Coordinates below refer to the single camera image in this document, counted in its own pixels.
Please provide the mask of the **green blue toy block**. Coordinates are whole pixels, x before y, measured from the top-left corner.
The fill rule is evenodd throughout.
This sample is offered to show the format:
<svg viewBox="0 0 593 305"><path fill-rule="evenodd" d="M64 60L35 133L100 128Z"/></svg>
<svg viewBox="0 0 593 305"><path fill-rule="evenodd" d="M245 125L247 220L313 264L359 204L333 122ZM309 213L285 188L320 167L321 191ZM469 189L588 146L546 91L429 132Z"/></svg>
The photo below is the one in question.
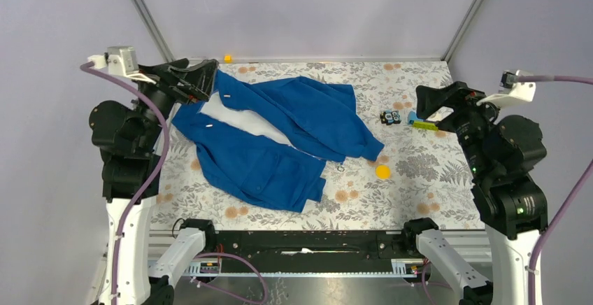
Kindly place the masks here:
<svg viewBox="0 0 593 305"><path fill-rule="evenodd" d="M423 119L419 118L417 116L416 112L414 112L414 111L411 111L408 114L408 124L411 127L418 128L418 129L438 131L438 127L436 126L435 122L423 120Z"/></svg>

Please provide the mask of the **floral table mat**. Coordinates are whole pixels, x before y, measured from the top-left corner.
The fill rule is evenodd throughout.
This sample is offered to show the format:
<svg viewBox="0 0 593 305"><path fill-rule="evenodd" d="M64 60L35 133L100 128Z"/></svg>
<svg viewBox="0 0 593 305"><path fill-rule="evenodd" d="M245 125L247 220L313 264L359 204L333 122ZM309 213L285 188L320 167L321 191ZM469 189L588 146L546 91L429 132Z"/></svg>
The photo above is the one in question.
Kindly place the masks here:
<svg viewBox="0 0 593 305"><path fill-rule="evenodd" d="M211 187L194 144L172 130L153 230L170 230L180 218L208 219L218 230L386 230L423 217L442 230L483 228L457 138L406 122L387 126L379 121L383 111L396 110L403 118L414 111L418 85L449 84L445 62L276 62L223 64L221 69L248 83L306 76L350 84L359 117L385 147L375 162L327 163L321 201L308 201L303 212L291 213L254 207ZM390 168L389 179L376 176L381 164Z"/></svg>

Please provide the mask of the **blue zip-up jacket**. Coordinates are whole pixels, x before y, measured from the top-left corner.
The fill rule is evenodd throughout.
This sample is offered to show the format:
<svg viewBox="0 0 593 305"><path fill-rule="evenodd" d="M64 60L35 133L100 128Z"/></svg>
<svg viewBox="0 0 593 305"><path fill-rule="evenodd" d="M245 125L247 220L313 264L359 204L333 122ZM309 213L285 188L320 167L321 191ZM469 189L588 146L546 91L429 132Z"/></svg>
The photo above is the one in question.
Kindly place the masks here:
<svg viewBox="0 0 593 305"><path fill-rule="evenodd" d="M295 213L322 199L327 162L375 161L384 147L357 115L351 85L304 76L250 84L218 72L210 100L181 106L173 126L213 187Z"/></svg>

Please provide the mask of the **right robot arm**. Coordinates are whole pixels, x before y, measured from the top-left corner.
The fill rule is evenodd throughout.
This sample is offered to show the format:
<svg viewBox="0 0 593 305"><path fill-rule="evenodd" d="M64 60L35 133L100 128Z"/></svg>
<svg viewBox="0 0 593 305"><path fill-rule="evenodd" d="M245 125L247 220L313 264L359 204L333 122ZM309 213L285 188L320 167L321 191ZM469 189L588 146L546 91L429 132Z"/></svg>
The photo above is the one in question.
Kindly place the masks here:
<svg viewBox="0 0 593 305"><path fill-rule="evenodd" d="M521 115L499 118L510 94L487 96L457 81L416 89L417 116L441 108L441 131L457 136L472 175L473 202L484 223L492 277L478 273L444 238L430 218L406 222L402 251L424 256L452 288L460 304L540 304L540 246L548 228L548 203L531 178L547 154L539 125Z"/></svg>

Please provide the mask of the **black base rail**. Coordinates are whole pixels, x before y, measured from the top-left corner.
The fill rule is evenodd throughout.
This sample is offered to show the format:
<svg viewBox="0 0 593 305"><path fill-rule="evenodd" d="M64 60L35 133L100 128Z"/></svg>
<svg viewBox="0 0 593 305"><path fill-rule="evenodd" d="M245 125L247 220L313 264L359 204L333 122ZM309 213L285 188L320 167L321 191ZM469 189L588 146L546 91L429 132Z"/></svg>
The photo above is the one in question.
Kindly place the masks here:
<svg viewBox="0 0 593 305"><path fill-rule="evenodd" d="M264 274L395 274L396 263L418 267L424 258L400 232L220 231L206 237L222 272L249 272L236 255Z"/></svg>

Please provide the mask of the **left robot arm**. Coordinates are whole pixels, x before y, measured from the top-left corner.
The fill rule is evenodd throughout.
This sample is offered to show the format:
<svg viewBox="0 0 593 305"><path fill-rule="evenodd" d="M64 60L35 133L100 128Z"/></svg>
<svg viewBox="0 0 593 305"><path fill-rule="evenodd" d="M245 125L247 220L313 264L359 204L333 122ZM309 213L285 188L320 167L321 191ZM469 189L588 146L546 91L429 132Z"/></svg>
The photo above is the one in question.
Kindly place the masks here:
<svg viewBox="0 0 593 305"><path fill-rule="evenodd" d="M218 62L207 59L191 65L179 59L144 66L128 48L118 48L90 56L81 69L136 97L133 108L103 101L89 117L92 143L103 162L109 221L107 266L98 303L172 304L183 272L195 256L213 254L217 239L210 220L185 220L156 264L148 264L150 221L169 150L166 121L176 104L210 97Z"/></svg>

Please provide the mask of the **yellow round disc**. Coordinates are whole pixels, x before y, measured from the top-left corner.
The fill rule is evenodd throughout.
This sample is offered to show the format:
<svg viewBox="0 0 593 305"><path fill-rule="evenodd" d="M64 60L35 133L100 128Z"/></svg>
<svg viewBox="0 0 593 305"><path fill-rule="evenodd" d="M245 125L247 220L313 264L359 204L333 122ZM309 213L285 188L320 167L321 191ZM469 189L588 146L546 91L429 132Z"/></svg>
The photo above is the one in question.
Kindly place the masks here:
<svg viewBox="0 0 593 305"><path fill-rule="evenodd" d="M375 174L380 179L389 179L391 177L391 170L388 166L381 164L375 168Z"/></svg>

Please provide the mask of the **small black blue toy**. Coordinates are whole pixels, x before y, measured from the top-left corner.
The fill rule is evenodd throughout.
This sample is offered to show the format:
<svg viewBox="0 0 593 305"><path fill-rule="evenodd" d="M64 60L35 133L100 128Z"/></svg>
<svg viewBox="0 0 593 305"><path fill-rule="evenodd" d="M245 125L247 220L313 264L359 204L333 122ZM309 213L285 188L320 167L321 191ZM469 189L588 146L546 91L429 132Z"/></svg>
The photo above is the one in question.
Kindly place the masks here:
<svg viewBox="0 0 593 305"><path fill-rule="evenodd" d="M399 125L401 116L398 111L383 111L380 114L380 121L384 125Z"/></svg>

